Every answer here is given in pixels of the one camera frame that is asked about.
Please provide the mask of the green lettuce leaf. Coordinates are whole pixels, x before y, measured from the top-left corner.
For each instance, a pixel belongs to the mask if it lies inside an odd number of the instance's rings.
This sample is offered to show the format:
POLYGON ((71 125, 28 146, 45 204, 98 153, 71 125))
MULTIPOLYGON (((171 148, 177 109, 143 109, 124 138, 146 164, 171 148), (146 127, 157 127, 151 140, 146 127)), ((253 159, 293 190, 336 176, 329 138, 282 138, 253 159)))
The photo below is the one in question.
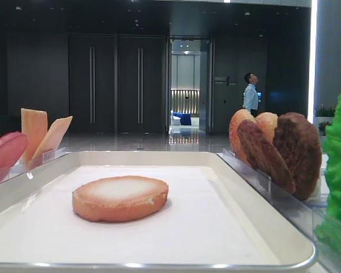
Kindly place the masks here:
POLYGON ((328 156, 325 179, 329 188, 327 215, 332 220, 324 221, 316 229, 317 236, 341 255, 341 94, 332 125, 326 127, 326 140, 323 147, 328 156))

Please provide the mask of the left bread slice in holder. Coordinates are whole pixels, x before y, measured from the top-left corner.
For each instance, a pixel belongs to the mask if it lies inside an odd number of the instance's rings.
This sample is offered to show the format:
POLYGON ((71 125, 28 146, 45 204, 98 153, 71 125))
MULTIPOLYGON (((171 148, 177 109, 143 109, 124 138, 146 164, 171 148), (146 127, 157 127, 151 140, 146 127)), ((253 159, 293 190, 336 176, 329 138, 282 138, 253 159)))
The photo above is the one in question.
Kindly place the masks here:
POLYGON ((240 109, 238 110, 231 118, 230 124, 229 124, 229 141, 232 151, 235 153, 235 155, 243 161, 246 165, 250 166, 250 163, 247 160, 247 156, 243 152, 241 146, 240 146, 240 140, 238 136, 238 127, 244 120, 250 120, 254 123, 256 123, 255 117, 252 116, 252 114, 246 110, 246 109, 240 109))

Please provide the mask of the bread slice in holder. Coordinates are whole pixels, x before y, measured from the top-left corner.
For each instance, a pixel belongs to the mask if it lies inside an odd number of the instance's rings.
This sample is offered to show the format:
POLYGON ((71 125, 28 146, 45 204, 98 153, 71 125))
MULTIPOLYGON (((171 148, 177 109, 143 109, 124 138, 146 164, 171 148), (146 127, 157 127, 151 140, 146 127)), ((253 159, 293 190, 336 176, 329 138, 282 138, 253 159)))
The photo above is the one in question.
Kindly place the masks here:
POLYGON ((235 153, 235 155, 243 161, 246 165, 250 166, 250 163, 247 160, 247 156, 243 152, 241 146, 240 146, 240 140, 238 136, 238 127, 244 120, 250 120, 254 123, 256 123, 255 117, 252 116, 252 114, 246 110, 246 109, 240 109, 238 110, 231 118, 230 124, 229 124, 229 141, 232 151, 235 153))
POLYGON ((257 136, 261 143, 272 143, 277 127, 277 114, 264 112, 256 117, 257 136))

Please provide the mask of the round bread slice on tray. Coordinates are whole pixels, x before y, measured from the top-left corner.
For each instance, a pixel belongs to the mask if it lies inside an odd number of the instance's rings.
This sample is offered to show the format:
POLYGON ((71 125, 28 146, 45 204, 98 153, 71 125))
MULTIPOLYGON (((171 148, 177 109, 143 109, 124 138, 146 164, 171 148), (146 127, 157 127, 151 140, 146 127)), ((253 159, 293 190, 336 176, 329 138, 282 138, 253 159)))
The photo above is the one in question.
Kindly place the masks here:
POLYGON ((158 212, 166 203, 166 182, 143 176, 91 181, 72 193, 73 211, 91 222, 128 222, 158 212))

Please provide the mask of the leaning orange cheese slice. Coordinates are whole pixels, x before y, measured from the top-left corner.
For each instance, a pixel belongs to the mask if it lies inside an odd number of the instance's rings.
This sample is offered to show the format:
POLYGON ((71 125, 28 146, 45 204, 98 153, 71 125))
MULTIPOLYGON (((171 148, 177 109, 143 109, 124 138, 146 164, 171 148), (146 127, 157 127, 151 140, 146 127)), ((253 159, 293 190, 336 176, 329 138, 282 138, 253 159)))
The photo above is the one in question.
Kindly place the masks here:
POLYGON ((72 119, 72 116, 56 119, 51 124, 42 142, 36 149, 32 159, 36 159, 45 152, 56 151, 63 139, 64 134, 67 132, 72 119))

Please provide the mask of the upright orange cheese slice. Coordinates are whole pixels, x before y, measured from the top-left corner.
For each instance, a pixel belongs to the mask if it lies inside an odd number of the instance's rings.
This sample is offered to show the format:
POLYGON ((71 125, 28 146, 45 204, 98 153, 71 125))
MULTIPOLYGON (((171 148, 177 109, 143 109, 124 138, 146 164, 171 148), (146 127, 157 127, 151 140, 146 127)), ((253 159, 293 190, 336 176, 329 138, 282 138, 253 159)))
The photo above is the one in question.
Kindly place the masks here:
POLYGON ((21 108, 22 133, 27 137, 27 147, 22 159, 30 161, 48 130, 48 116, 46 111, 21 108))

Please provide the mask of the blue sofa in far room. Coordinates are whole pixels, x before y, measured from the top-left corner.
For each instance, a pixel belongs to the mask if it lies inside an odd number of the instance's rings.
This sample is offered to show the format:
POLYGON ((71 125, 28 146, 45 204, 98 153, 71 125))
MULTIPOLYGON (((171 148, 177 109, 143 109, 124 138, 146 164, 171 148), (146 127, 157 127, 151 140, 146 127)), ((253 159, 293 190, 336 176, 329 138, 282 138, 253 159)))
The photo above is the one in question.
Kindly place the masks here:
POLYGON ((192 124, 191 114, 173 112, 173 116, 178 117, 180 119, 181 125, 191 125, 192 124))

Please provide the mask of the right dark double door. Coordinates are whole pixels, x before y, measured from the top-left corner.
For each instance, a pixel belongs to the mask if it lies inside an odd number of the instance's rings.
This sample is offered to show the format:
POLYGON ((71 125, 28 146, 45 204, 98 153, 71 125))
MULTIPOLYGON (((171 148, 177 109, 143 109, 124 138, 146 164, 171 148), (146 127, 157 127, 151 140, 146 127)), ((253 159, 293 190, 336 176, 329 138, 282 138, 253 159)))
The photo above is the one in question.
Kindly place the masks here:
POLYGON ((118 40, 118 127, 122 133, 161 133, 163 40, 118 40))

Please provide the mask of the dark double door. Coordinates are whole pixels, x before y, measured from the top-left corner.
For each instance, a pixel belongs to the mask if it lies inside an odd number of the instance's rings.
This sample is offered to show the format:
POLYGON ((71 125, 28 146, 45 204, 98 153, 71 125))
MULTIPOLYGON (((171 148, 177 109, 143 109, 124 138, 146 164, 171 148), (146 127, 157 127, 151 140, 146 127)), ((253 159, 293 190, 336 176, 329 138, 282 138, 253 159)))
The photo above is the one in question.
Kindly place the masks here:
POLYGON ((118 40, 118 127, 122 133, 161 133, 163 40, 118 40))
POLYGON ((69 39, 70 129, 114 132, 114 38, 72 35, 69 39))

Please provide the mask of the left dark double door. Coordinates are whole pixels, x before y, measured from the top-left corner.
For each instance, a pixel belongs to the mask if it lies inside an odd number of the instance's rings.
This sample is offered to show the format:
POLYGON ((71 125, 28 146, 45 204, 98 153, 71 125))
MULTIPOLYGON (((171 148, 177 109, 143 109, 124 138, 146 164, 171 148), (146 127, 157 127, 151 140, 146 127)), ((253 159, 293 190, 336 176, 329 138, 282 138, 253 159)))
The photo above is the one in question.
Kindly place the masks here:
POLYGON ((70 129, 114 132, 114 38, 72 35, 69 39, 70 129))

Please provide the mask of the white rectangular tray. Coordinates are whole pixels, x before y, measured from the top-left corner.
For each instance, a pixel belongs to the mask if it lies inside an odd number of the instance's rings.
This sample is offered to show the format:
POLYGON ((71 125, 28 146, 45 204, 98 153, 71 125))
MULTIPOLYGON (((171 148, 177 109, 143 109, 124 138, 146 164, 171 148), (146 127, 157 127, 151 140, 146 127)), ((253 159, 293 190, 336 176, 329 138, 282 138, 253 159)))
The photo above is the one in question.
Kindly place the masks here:
POLYGON ((210 152, 72 152, 0 184, 0 215, 39 193, 52 180, 84 166, 196 167, 215 174, 215 189, 233 204, 248 227, 277 258, 277 264, 123 264, 0 262, 0 272, 308 272, 317 250, 312 240, 262 198, 224 159, 210 152))

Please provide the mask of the potted plants in white planter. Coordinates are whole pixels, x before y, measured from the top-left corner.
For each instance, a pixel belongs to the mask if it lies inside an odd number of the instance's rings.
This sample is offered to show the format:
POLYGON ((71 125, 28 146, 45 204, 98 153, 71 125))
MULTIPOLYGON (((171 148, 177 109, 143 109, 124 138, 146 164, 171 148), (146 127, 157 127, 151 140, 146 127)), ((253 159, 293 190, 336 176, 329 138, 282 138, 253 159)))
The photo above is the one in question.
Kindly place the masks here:
POLYGON ((322 104, 314 108, 313 124, 317 128, 320 136, 326 135, 326 127, 332 125, 335 117, 336 106, 325 107, 322 104))

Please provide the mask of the white paper tray liner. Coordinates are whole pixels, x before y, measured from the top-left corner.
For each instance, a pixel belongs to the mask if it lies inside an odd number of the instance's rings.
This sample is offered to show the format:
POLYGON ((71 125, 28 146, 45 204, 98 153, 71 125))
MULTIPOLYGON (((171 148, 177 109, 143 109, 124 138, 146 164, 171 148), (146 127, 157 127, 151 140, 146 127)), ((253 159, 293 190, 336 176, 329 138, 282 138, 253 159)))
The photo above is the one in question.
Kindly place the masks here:
POLYGON ((255 230, 215 189, 215 174, 196 167, 75 168, 0 215, 0 262, 123 264, 277 264, 255 230), (72 192, 103 177, 165 181, 161 211, 121 224, 73 213, 72 192))

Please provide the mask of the clear acrylic holder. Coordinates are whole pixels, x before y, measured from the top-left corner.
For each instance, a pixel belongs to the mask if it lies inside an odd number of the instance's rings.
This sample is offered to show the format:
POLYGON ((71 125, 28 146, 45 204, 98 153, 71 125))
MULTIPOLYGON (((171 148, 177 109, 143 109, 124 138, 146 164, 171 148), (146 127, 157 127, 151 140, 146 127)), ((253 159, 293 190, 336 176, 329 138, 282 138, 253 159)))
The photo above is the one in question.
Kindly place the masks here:
POLYGON ((44 165, 45 163, 51 162, 68 153, 69 152, 67 151, 66 148, 61 148, 56 151, 50 150, 48 152, 45 152, 43 155, 37 157, 36 159, 32 159, 28 162, 19 160, 13 167, 1 168, 0 169, 0 184, 18 175, 30 172, 34 168, 40 167, 44 165))
POLYGON ((324 196, 299 201, 280 189, 271 178, 255 171, 236 155, 223 149, 222 158, 268 203, 299 231, 311 239, 318 252, 318 263, 326 272, 341 272, 341 222, 327 214, 324 196))

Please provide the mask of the clear acrylic right holder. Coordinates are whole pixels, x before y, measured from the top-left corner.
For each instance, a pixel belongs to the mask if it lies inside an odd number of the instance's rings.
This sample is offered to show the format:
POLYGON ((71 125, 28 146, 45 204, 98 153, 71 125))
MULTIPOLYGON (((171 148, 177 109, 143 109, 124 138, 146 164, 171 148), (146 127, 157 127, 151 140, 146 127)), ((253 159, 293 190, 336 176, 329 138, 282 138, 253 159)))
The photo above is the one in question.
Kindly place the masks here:
POLYGON ((223 149, 222 158, 268 203, 299 231, 311 239, 318 252, 318 263, 326 272, 341 272, 341 222, 327 214, 324 196, 299 201, 280 189, 271 178, 255 171, 236 155, 223 149))

